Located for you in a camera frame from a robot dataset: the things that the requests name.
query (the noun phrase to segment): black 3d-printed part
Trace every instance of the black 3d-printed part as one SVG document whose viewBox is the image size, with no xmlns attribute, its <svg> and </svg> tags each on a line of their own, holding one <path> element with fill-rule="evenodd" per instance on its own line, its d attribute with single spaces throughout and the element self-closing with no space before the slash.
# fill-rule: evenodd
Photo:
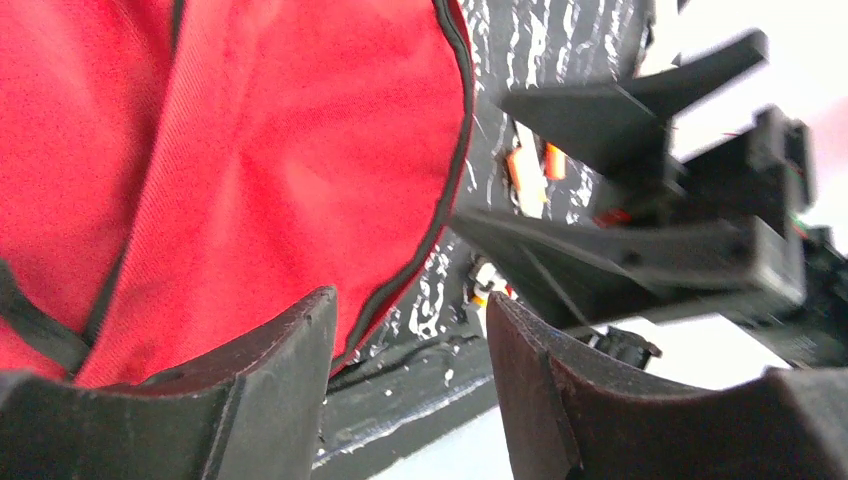
<svg viewBox="0 0 848 480">
<path fill-rule="evenodd" d="M 478 248 L 551 325 L 654 321 L 803 301 L 780 268 L 785 241 L 755 217 L 665 229 L 597 229 L 509 213 L 457 214 Z"/>
<path fill-rule="evenodd" d="M 833 248 L 829 228 L 811 229 L 807 236 L 804 304 L 773 315 L 728 318 L 793 366 L 848 367 L 848 261 Z"/>
<path fill-rule="evenodd" d="M 648 366 L 651 357 L 662 356 L 662 351 L 645 337 L 615 327 L 599 335 L 592 348 L 640 370 Z"/>
<path fill-rule="evenodd" d="M 0 478 L 309 478 L 334 289 L 137 387 L 0 374 Z"/>
<path fill-rule="evenodd" d="M 712 392 L 616 361 L 503 295 L 487 316 L 516 480 L 848 478 L 844 370 Z"/>
<path fill-rule="evenodd" d="M 795 215 L 813 200 L 806 128 L 775 107 L 680 164 L 671 117 L 764 59 L 754 32 L 658 75 L 513 91 L 504 110 L 601 174 L 593 229 L 488 211 L 451 227 L 551 325 L 792 310 L 805 296 Z"/>
</svg>

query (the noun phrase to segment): black strap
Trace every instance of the black strap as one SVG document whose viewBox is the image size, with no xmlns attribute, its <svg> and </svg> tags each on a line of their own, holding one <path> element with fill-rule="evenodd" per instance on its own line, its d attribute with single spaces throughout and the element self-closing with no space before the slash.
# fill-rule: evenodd
<svg viewBox="0 0 848 480">
<path fill-rule="evenodd" d="M 177 42 L 180 39 L 180 26 L 183 23 L 183 12 L 185 11 L 185 0 L 174 0 L 174 15 L 171 20 L 171 51 L 177 51 Z"/>
<path fill-rule="evenodd" d="M 118 260 L 112 265 L 112 271 L 106 277 L 106 283 L 100 289 L 97 295 L 97 300 L 88 314 L 88 322 L 85 324 L 85 332 L 82 334 L 82 339 L 90 346 L 94 346 L 94 342 L 100 336 L 100 329 L 103 327 L 103 319 L 106 318 L 106 311 L 109 309 L 109 304 L 112 303 L 112 294 L 115 292 L 115 285 L 118 283 L 118 273 L 121 271 L 121 265 L 124 264 L 124 255 L 126 254 L 126 246 L 118 255 Z"/>
<path fill-rule="evenodd" d="M 83 339 L 42 312 L 21 292 L 9 265 L 0 259 L 0 315 L 32 348 L 75 373 L 90 348 Z"/>
</svg>

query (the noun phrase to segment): red fabric bag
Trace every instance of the red fabric bag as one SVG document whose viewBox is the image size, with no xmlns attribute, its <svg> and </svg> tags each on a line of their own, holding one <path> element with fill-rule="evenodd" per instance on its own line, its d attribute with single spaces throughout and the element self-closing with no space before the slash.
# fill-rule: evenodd
<svg viewBox="0 0 848 480">
<path fill-rule="evenodd" d="M 451 208 L 473 95 L 455 0 L 3 2 L 0 36 L 0 258 L 83 338 L 107 292 L 77 384 L 143 381 L 321 285 L 338 368 Z M 0 368 L 66 378 L 14 325 Z"/>
</svg>

